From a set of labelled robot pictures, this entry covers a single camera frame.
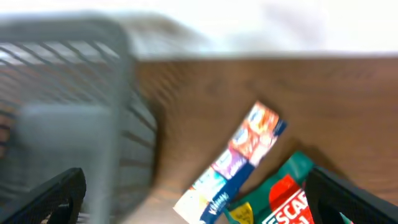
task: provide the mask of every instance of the wooden table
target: wooden table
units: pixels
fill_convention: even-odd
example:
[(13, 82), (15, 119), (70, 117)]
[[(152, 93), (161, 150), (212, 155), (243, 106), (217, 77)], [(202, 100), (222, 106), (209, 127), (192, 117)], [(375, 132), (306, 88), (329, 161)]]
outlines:
[(289, 126), (242, 193), (303, 150), (398, 205), (397, 73), (393, 58), (140, 63), (139, 84), (159, 120), (159, 151), (151, 196), (128, 223), (185, 223), (173, 205), (256, 100)]

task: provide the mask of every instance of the green package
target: green package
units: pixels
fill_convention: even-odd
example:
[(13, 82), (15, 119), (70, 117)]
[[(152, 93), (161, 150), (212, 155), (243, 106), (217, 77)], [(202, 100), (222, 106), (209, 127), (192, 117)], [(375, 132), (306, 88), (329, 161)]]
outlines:
[[(294, 153), (276, 174), (224, 211), (231, 224), (313, 224), (303, 183), (314, 163)], [(351, 223), (343, 216), (345, 223)]]

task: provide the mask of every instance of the white wall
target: white wall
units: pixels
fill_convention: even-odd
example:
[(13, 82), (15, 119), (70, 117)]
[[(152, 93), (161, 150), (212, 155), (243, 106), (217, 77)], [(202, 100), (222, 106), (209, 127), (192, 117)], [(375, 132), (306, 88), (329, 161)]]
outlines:
[(395, 0), (18, 0), (1, 12), (97, 9), (140, 58), (398, 51)]

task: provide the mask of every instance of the gray plastic basket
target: gray plastic basket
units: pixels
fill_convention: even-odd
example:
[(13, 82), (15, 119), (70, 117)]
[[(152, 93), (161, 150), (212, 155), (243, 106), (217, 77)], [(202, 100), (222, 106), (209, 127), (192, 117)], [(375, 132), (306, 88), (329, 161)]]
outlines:
[(123, 30), (87, 13), (0, 21), (0, 128), (11, 132), (0, 139), (0, 200), (82, 167), (92, 223), (130, 212), (150, 186), (156, 123)]

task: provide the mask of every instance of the product packaging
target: product packaging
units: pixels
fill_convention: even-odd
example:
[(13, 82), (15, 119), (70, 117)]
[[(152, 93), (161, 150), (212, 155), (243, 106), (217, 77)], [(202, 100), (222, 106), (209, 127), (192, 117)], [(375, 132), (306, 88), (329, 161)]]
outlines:
[(312, 167), (302, 152), (293, 154), (256, 190), (229, 205), (225, 215), (230, 224), (314, 224), (303, 190)]
[(226, 149), (182, 195), (174, 210), (189, 224), (214, 223), (286, 127), (257, 102)]

